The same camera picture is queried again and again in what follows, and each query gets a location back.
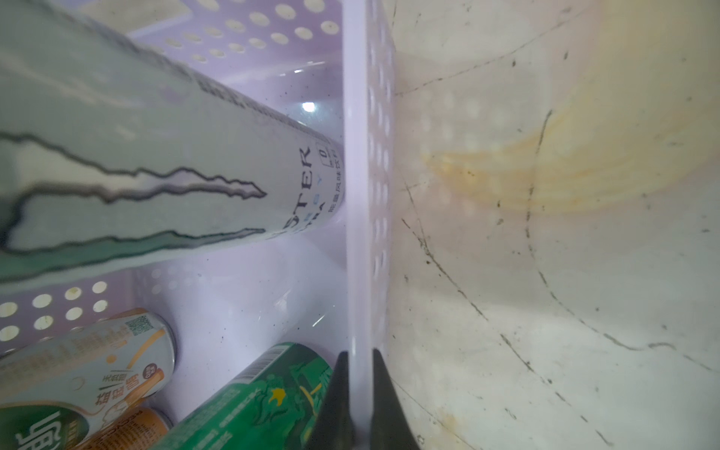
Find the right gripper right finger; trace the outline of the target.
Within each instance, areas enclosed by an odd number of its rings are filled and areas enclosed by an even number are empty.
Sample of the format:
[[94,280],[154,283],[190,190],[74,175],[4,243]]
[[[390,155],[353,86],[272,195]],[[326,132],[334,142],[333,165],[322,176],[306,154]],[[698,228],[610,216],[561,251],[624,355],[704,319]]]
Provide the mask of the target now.
[[371,450],[419,450],[384,358],[378,349],[373,357],[373,415],[370,426]]

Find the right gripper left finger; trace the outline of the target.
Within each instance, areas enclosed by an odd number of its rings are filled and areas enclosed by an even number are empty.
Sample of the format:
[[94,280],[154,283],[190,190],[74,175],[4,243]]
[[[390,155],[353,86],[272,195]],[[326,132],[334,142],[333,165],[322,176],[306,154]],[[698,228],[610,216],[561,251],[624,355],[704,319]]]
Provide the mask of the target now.
[[341,352],[305,450],[354,448],[349,379],[349,355],[348,352]]

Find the green soda can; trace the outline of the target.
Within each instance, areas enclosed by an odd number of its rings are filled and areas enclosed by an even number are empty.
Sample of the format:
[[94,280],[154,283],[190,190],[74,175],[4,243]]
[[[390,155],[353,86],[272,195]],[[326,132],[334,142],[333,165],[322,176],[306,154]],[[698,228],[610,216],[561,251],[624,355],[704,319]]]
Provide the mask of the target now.
[[155,449],[303,449],[333,375],[299,343],[260,355],[153,446]]

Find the lilac plastic basket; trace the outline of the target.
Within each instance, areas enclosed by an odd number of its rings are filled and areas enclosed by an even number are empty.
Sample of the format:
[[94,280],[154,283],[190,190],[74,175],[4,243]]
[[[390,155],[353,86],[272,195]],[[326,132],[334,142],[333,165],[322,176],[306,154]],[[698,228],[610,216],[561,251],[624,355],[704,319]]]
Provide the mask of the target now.
[[174,426],[271,347],[333,368],[349,355],[354,447],[371,445],[384,333],[394,51],[377,1],[48,1],[194,69],[342,148],[345,193],[322,226],[95,277],[1,290],[1,359],[133,309],[175,337],[170,382],[143,403]]

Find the orange drink can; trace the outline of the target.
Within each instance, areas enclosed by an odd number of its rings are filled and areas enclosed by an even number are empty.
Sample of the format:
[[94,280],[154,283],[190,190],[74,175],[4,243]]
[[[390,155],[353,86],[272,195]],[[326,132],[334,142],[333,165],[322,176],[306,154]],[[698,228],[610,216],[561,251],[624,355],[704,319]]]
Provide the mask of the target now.
[[153,408],[138,407],[114,425],[77,446],[82,450],[146,450],[172,429],[170,419]]

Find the green white tea can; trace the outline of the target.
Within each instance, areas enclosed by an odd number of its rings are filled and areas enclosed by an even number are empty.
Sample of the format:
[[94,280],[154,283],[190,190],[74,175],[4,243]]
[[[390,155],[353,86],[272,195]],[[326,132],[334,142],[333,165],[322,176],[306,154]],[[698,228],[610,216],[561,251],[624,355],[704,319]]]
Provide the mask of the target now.
[[163,390],[172,328],[133,309],[1,359],[1,446],[74,449]]

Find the white Monster can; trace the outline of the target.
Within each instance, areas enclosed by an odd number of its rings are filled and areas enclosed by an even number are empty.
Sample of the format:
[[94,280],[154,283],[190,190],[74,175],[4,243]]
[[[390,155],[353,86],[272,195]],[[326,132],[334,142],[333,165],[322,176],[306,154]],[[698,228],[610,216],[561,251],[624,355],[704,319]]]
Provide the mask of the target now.
[[318,228],[326,136],[48,1],[1,5],[1,290]]

